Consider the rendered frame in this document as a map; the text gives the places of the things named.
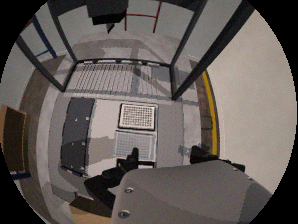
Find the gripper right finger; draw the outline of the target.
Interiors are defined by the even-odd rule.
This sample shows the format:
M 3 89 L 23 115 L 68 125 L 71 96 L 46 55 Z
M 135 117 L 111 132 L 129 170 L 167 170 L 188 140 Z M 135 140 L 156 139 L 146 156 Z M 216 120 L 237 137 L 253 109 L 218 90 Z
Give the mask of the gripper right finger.
M 245 166 L 241 165 L 241 164 L 236 164 L 229 161 L 229 160 L 222 160 L 222 159 L 218 159 L 217 155 L 209 155 L 209 153 L 207 153 L 206 151 L 204 151 L 203 149 L 201 149 L 200 147 L 194 145 L 191 148 L 191 155 L 190 155 L 190 163 L 191 164 L 195 164 L 195 163 L 202 163 L 202 162 L 207 162 L 207 161 L 211 161 L 211 160 L 221 160 L 224 161 L 226 163 L 229 163 L 230 165 L 236 167 L 237 169 L 239 169 L 240 171 L 245 173 Z

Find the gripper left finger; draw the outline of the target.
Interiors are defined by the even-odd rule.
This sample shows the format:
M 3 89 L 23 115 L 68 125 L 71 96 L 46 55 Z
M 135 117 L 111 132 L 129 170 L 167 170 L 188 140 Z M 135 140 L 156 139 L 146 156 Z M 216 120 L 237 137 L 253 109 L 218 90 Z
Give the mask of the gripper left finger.
M 102 175 L 94 176 L 84 181 L 87 193 L 108 213 L 112 215 L 112 209 L 116 195 L 108 191 L 108 188 L 116 187 L 120 184 L 123 176 L 131 170 L 138 169 L 139 154 L 138 149 L 133 148 L 131 155 L 126 160 L 120 162 L 120 166 L 104 170 Z

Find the white deep-well block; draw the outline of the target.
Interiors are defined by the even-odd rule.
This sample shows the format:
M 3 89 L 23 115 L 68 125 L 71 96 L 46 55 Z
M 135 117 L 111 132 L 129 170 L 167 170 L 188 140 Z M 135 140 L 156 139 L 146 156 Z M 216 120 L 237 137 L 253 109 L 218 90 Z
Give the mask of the white deep-well block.
M 120 136 L 120 137 L 118 137 L 118 136 Z M 134 136 L 135 136 L 135 138 L 134 138 Z M 121 139 L 121 137 L 123 137 L 123 138 Z M 124 138 L 124 137 L 127 137 L 127 138 Z M 131 137 L 132 137 L 132 140 L 131 140 Z M 142 143 L 141 143 L 141 137 L 142 137 Z M 124 142 L 123 142 L 123 140 L 124 140 Z M 129 140 L 129 141 L 126 141 L 126 140 Z M 143 144 L 143 141 L 144 141 L 144 144 Z M 128 143 L 128 145 L 127 145 L 126 142 L 130 142 L 130 143 Z M 136 142 L 137 142 L 137 144 L 139 144 L 139 142 L 140 142 L 141 145 L 136 145 Z M 133 146 L 131 146 L 131 145 L 133 145 Z M 142 147 L 143 145 L 144 145 L 144 147 Z M 149 145 L 149 146 L 147 146 L 147 145 Z M 139 155 L 140 155 L 139 159 L 140 160 L 151 160 L 152 145 L 153 145 L 153 136 L 151 136 L 151 135 L 132 134 L 132 133 L 124 133 L 124 132 L 117 132 L 116 131 L 115 132 L 113 156 L 126 158 L 128 156 L 128 154 L 129 155 L 131 154 L 130 153 L 130 152 L 132 152 L 131 150 L 134 147 L 138 146 L 137 149 L 139 149 Z M 139 147 L 139 146 L 141 146 L 141 147 Z M 121 150 L 121 148 L 122 148 L 122 150 Z M 141 152 L 141 148 L 142 148 L 142 152 Z M 144 151 L 143 148 L 146 151 Z M 129 149 L 130 149 L 130 151 L 129 151 Z M 121 150 L 121 151 L 119 151 L 119 150 Z M 127 150 L 128 150 L 128 153 L 127 153 Z M 126 156 L 126 154 L 127 154 L 127 156 Z

